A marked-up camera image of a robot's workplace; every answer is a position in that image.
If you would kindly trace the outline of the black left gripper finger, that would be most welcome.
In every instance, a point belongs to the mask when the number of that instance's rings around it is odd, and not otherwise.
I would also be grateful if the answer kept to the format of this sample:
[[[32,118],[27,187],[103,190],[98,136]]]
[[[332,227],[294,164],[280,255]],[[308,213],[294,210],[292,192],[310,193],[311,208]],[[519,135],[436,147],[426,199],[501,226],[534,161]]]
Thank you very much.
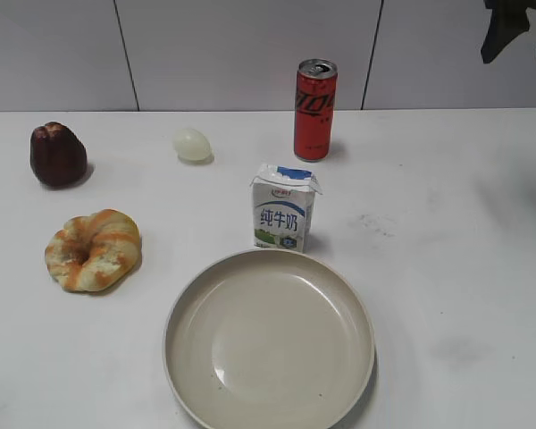
[[[508,44],[530,29],[527,9],[533,1],[485,0],[484,5],[491,16],[481,55],[484,63],[492,63]]]

